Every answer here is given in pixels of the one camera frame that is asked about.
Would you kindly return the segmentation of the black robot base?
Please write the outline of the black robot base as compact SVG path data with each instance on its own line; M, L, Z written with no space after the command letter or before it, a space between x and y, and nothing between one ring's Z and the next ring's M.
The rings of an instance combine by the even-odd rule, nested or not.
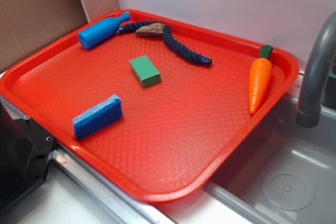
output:
M45 182L55 144L35 120L13 119L1 105L1 214Z

